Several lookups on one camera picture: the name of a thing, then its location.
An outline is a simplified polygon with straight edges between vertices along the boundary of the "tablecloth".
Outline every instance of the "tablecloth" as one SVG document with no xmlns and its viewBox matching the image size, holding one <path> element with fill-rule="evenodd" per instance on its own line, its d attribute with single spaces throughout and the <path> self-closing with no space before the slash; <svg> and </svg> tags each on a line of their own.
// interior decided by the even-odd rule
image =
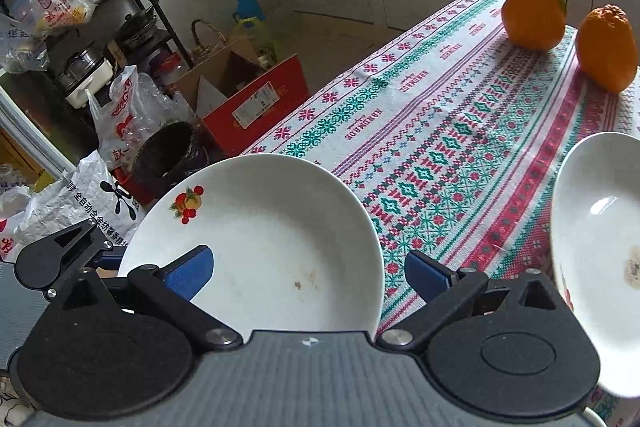
<svg viewBox="0 0 640 427">
<path fill-rule="evenodd" d="M 424 304 L 404 280 L 413 248 L 492 278 L 548 266 L 551 196 L 566 153 L 595 132 L 640 134 L 637 78 L 620 95 L 593 84 L 579 71 L 571 27 L 547 53 L 512 45 L 503 2 L 454 1 L 246 151 L 311 160 L 363 203 L 385 261 L 379 331 Z M 619 399 L 600 390 L 592 399 L 620 427 Z"/>
</svg>

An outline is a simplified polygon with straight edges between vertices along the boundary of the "white bowl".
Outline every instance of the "white bowl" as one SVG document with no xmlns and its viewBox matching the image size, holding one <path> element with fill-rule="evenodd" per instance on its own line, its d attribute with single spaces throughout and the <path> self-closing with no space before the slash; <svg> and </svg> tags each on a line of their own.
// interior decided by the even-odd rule
<svg viewBox="0 0 640 427">
<path fill-rule="evenodd" d="M 640 396 L 640 140 L 604 132 L 571 149 L 551 246 L 558 289 L 600 356 L 600 385 Z"/>
<path fill-rule="evenodd" d="M 200 207 L 183 224 L 170 206 L 187 187 L 204 191 L 200 201 L 187 198 Z M 118 274 L 164 266 L 197 245 L 213 251 L 214 271 L 192 302 L 244 340 L 257 329 L 373 338 L 384 291 L 380 242 L 358 198 L 321 167 L 256 154 L 196 172 L 148 213 Z"/>
</svg>

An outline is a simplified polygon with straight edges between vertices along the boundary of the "blue gripper pad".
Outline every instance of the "blue gripper pad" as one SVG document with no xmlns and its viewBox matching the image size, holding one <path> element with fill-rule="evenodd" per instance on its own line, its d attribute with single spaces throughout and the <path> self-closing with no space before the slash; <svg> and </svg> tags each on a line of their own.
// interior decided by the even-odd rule
<svg viewBox="0 0 640 427">
<path fill-rule="evenodd" d="M 423 253 L 411 251 L 404 259 L 404 277 L 409 286 L 428 303 L 451 288 L 455 272 L 428 259 Z"/>
<path fill-rule="evenodd" d="M 164 284 L 190 301 L 213 275 L 213 252 L 209 247 L 200 245 L 178 259 L 177 263 L 175 268 L 172 265 L 166 267 L 170 271 L 164 277 Z"/>
</svg>

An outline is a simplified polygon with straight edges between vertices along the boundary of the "blue bottle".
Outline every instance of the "blue bottle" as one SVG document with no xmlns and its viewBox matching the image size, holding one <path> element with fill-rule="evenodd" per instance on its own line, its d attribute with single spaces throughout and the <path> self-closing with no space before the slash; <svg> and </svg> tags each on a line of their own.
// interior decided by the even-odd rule
<svg viewBox="0 0 640 427">
<path fill-rule="evenodd" d="M 234 19 L 238 22 L 241 19 L 256 17 L 259 21 L 265 20 L 262 7 L 257 0 L 238 0 L 238 8 L 234 13 Z"/>
</svg>

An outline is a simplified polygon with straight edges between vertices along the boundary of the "snack bag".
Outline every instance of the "snack bag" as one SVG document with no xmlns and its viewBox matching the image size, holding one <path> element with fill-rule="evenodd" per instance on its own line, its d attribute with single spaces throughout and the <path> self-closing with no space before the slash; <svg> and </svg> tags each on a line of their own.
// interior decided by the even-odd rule
<svg viewBox="0 0 640 427">
<path fill-rule="evenodd" d="M 95 10 L 91 0 L 32 0 L 31 6 L 35 31 L 41 35 L 87 23 Z"/>
<path fill-rule="evenodd" d="M 0 13 L 0 68 L 8 73 L 46 71 L 49 55 L 44 40 L 26 31 L 25 25 Z"/>
</svg>

